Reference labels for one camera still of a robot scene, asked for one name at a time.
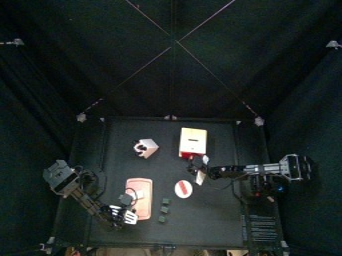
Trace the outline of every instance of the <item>wire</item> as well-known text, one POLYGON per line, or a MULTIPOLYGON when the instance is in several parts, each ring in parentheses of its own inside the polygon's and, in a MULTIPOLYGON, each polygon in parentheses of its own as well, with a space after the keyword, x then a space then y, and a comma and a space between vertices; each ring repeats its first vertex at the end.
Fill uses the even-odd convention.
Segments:
POLYGON ((153 22, 153 24, 161 29, 161 31, 165 32, 166 35, 170 36, 168 31, 158 25, 158 23, 146 15, 145 12, 141 11, 141 9, 131 3, 131 1, 126 0, 126 2, 134 7, 134 9, 153 22))
POLYGON ((131 78, 135 77, 135 75, 138 73, 141 73, 141 71, 152 65, 153 62, 156 62, 156 60, 172 49, 172 47, 168 47, 133 74, 131 76, 129 76, 105 95, 105 97, 99 98, 85 110, 81 114, 86 114, 102 101, 106 100, 106 98, 110 96, 110 94, 114 93, 114 91, 123 85, 126 84, 131 78))
POLYGON ((186 39, 197 30, 200 27, 202 27, 233 3, 236 0, 230 1, 181 39, 180 42, 186 39))
POLYGON ((81 173, 83 172, 83 170, 85 170, 85 168, 83 168, 82 165, 77 165, 77 166, 74 167, 74 169, 75 169, 75 171, 78 172, 78 174, 81 174, 81 173))
POLYGON ((95 175, 95 173, 89 170, 85 170, 81 173, 81 189, 83 190, 83 192, 85 192, 85 185, 87 186, 93 184, 97 181, 97 177, 98 176, 95 175))
POLYGON ((249 176, 250 174, 249 173, 245 173, 244 175, 241 175, 238 178, 233 179, 233 181, 238 181, 240 179, 245 178, 246 176, 249 176))
POLYGON ((212 76, 217 79, 217 81, 225 86, 226 90, 230 92, 230 94, 237 98, 237 100, 244 104, 244 106, 250 110, 250 112, 254 114, 256 117, 258 117, 258 113, 253 110, 250 105, 245 102, 245 100, 238 96, 238 94, 229 88, 228 84, 221 80, 221 78, 214 74, 214 72, 209 69, 209 67, 201 62, 201 60, 197 58, 197 56, 190 52, 190 50, 181 44, 181 41, 177 41, 177 44, 184 48, 184 50, 189 53, 189 55, 193 57, 193 59, 200 63, 200 65, 208 70, 208 72, 212 74, 212 76))
POLYGON ((244 200, 242 200, 242 197, 237 195, 236 193, 236 189, 234 189, 234 186, 232 186, 232 192, 233 192, 233 195, 234 197, 241 201, 242 204, 245 204, 244 200))
POLYGON ((131 206, 135 206, 137 205, 137 202, 138 202, 138 194, 137 194, 137 191, 133 189, 133 188, 126 188, 126 190, 130 189, 134 191, 134 195, 135 195, 135 200, 134 200, 134 204, 131 204, 131 206))
POLYGON ((226 185, 226 186, 222 187, 222 188, 218 188, 218 187, 216 187, 216 186, 213 185, 213 183, 212 183, 210 180, 209 180, 209 185, 210 185, 210 187, 212 187, 213 189, 216 189, 216 190, 225 190, 225 189, 228 189, 228 188, 233 185, 233 183, 234 183, 234 179, 230 179, 229 185, 226 185))

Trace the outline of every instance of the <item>red object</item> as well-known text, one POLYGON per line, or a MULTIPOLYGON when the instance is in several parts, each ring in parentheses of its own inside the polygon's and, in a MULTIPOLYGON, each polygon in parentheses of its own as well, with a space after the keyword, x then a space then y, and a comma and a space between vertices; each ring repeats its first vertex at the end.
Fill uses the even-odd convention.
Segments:
POLYGON ((189 159, 193 156, 193 153, 192 152, 181 152, 181 156, 182 156, 182 158, 189 159))
POLYGON ((184 194, 186 195, 188 194, 188 187, 186 187, 186 185, 185 185, 182 180, 180 181, 180 186, 181 186, 184 194))

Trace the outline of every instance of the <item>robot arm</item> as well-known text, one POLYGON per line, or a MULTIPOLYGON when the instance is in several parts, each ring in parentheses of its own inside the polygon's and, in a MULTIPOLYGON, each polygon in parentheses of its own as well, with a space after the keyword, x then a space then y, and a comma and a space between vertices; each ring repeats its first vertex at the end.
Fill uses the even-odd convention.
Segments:
POLYGON ((125 224, 135 225, 138 216, 131 205, 134 198, 125 194, 121 197, 121 206, 103 204, 85 192, 81 176, 82 174, 70 168, 65 160, 57 160, 57 163, 43 172, 43 177, 55 194, 62 195, 65 198, 71 195, 87 212, 106 226, 121 229, 125 224))
POLYGON ((192 156, 188 171, 197 175, 198 172, 208 174, 213 180, 221 178, 249 179, 254 193, 272 190, 272 179, 280 177, 289 182, 310 180, 312 160, 306 156, 286 155, 280 163, 264 165, 228 165, 209 166, 208 156, 192 156))

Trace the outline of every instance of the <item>cable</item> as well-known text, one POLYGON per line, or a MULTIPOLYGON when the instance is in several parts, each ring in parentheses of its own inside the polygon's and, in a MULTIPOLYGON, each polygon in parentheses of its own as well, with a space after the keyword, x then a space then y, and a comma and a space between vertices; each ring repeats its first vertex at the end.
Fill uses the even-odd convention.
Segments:
POLYGON ((237 195, 236 193, 236 189, 234 189, 234 186, 232 186, 232 192, 233 192, 233 195, 234 197, 241 201, 242 204, 245 204, 244 200, 242 200, 242 197, 237 195))
POLYGON ((209 182, 209 185, 210 185, 210 187, 212 187, 213 189, 216 189, 216 190, 225 190, 225 189, 228 189, 228 188, 233 185, 234 179, 230 179, 229 185, 226 185, 226 186, 222 187, 222 188, 216 187, 216 186, 213 185, 213 183, 210 182, 210 180, 208 180, 208 182, 209 182))
POLYGON ((138 202, 138 194, 137 194, 137 191, 133 189, 133 188, 126 188, 126 190, 127 189, 130 189, 130 190, 133 190, 134 191, 134 194, 135 194, 135 202, 134 202, 134 204, 131 204, 131 206, 135 206, 137 205, 137 202, 138 202))
POLYGON ((110 94, 123 85, 126 84, 131 78, 137 76, 141 71, 152 65, 153 62, 172 49, 172 47, 168 47, 133 74, 129 76, 105 95, 105 97, 99 98, 85 110, 81 114, 86 114, 102 101, 105 101, 106 97, 109 97, 110 94))
POLYGON ((141 11, 141 9, 131 3, 131 1, 126 0, 126 2, 134 7, 134 9, 153 22, 153 24, 161 29, 161 31, 165 32, 166 35, 170 36, 168 31, 158 25, 158 23, 148 16, 145 12, 141 11))
POLYGON ((233 3, 236 0, 230 1, 181 39, 180 42, 186 39, 197 30, 200 27, 202 27, 233 3))
POLYGON ((177 1, 172 0, 172 35, 170 45, 173 47, 170 54, 170 83, 169 83, 169 113, 173 115, 176 110, 176 62, 177 62, 177 47, 176 47, 176 35, 177 35, 177 1))
POLYGON ((90 188, 90 185, 95 183, 98 176, 93 171, 83 170, 81 173, 81 189, 86 193, 85 188, 90 188))
POLYGON ((78 174, 81 174, 81 173, 83 172, 83 170, 85 170, 85 168, 83 168, 82 165, 77 165, 77 166, 74 167, 74 169, 75 169, 75 171, 78 172, 78 174))
POLYGON ((238 178, 233 179, 233 182, 238 181, 240 179, 242 179, 244 177, 249 176, 249 173, 245 173, 244 175, 241 175, 238 178))
POLYGON ((212 76, 218 80, 218 82, 225 86, 226 90, 230 92, 230 94, 240 100, 240 102, 244 104, 244 106, 250 110, 250 112, 254 114, 256 117, 258 117, 258 113, 253 110, 250 105, 242 100, 242 98, 238 96, 238 94, 229 88, 228 84, 220 79, 220 77, 214 74, 214 72, 209 69, 209 67, 201 62, 201 60, 196 57, 196 55, 190 52, 190 50, 181 44, 180 41, 177 41, 178 45, 184 48, 184 50, 189 53, 189 55, 194 58, 194 60, 200 63, 200 65, 208 70, 208 72, 212 74, 212 76))

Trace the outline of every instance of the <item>black wall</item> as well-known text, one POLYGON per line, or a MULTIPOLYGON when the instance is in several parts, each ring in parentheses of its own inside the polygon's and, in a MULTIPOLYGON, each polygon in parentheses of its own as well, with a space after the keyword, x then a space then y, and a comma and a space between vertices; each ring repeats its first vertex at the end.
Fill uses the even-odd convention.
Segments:
MULTIPOLYGON (((17 38, 5 27, 0 36, 17 38)), ((0 66, 3 255, 31 250, 51 235, 58 196, 42 175, 57 158, 67 159, 77 120, 21 47, 0 47, 0 66)))
POLYGON ((281 200, 285 235, 298 255, 342 252, 341 69, 342 51, 332 50, 269 119, 273 161, 298 153, 317 163, 313 181, 293 184, 281 200))

